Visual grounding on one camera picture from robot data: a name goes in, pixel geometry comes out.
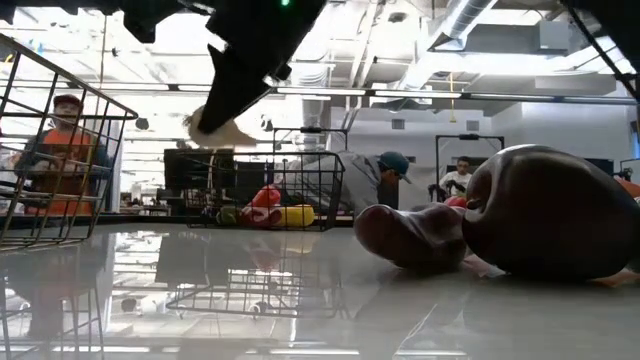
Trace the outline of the black cabinet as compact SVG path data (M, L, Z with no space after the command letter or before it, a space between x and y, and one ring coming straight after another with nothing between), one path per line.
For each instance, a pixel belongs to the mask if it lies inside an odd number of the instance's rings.
M199 216L216 203L217 170L233 165L232 149L165 149L167 203L173 216Z

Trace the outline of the dark purple eggplant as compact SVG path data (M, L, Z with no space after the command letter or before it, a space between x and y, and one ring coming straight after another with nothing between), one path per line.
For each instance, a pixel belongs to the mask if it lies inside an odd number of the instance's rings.
M467 245L462 234L465 209L430 203L412 211L372 205L355 219L358 242L394 265L419 272L446 272L458 267Z

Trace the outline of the person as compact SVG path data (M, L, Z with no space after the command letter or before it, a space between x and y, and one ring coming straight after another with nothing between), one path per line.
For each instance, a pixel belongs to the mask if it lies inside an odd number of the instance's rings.
M465 197L468 183L472 177L469 172L470 159L467 156L461 156L457 159L456 170L448 172L439 181L439 185L443 190L449 192L454 197Z
M308 204L320 212L340 210L357 216L379 202L382 184L406 180L409 167L408 158L395 151L305 155L288 165L277 185L282 204Z
M81 124L83 103L71 94L53 98L54 127L29 139L14 166L35 192L81 195L83 200L25 205L31 216L90 216L98 205L100 184L110 177L112 158L104 141Z

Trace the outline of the black gantry frame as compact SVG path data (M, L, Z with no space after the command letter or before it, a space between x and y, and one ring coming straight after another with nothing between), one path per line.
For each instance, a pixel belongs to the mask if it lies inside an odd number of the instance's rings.
M273 152L283 151L283 146L290 144L298 152L317 152L343 150L349 148L348 131L341 128L322 128L306 126L299 128L274 128L272 130L271 148Z
M458 141L480 141L487 142L495 152L499 152L506 148L505 138L503 136L484 136L475 133L466 133L458 135L436 135L435 136L435 183L429 186L428 192L432 200L444 202L451 197L451 189L455 188L457 192L464 191L465 187L455 182L447 180L445 185L440 184L441 178L449 171L457 169L457 165L446 165L441 168L441 151L448 145L449 141L455 139Z

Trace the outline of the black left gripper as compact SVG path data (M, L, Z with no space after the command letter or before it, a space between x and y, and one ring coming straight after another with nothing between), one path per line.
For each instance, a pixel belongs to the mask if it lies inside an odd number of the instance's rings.
M197 125L203 134L218 131L266 96L266 76L290 76L289 61L325 0L211 0L211 7L206 28L226 46L207 46L215 74Z

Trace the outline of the large dark red vegetable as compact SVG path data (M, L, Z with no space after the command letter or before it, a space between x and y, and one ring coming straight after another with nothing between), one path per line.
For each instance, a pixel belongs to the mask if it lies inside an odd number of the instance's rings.
M466 197L467 245L511 275L584 281L640 262L640 205L575 155L533 144L503 149L475 170Z

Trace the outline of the silver ventilation duct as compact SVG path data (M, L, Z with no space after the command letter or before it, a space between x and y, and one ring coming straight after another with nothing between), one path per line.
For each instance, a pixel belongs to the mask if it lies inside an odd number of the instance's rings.
M428 41L428 49L435 51L462 51L468 35L477 26L479 18L491 10L498 0L450 0L439 18L438 26Z
M296 63L292 82L296 87L321 88L330 84L331 66L324 63ZM329 129L331 126L331 97L314 92L301 96L302 127ZM297 139L300 150L324 150L327 132L302 133Z

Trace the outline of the orange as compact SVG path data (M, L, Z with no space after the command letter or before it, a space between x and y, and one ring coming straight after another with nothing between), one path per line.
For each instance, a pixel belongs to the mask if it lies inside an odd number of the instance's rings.
M616 181L633 197L640 198L640 185L627 181L625 179L616 178Z

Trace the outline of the white garlic bulb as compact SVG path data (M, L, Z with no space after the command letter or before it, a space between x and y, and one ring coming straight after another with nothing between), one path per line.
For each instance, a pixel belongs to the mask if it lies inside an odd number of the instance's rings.
M204 148L234 148L238 146L255 147L257 140L240 130L234 120L226 122L211 134L205 134L198 129L202 121L204 106L200 106L193 113L186 116L182 122L189 138Z

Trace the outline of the yellow vegetable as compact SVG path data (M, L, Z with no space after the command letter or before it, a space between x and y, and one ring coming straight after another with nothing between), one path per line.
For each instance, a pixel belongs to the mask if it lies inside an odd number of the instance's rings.
M275 223L278 227L308 227L316 219L314 208L308 204L281 207L280 213Z

